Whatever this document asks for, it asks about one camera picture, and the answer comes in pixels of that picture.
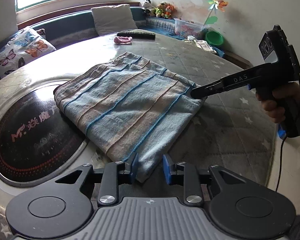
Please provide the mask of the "right hand holding gripper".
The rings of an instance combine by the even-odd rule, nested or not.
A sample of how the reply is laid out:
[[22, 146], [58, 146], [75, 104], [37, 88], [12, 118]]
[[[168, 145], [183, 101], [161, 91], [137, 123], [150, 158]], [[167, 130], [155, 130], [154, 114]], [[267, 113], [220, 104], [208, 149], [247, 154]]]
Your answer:
[[262, 109], [275, 124], [280, 124], [286, 117], [286, 110], [296, 109], [300, 106], [300, 85], [290, 82], [278, 90], [271, 92], [272, 96], [262, 96], [255, 93], [257, 100], [261, 103]]

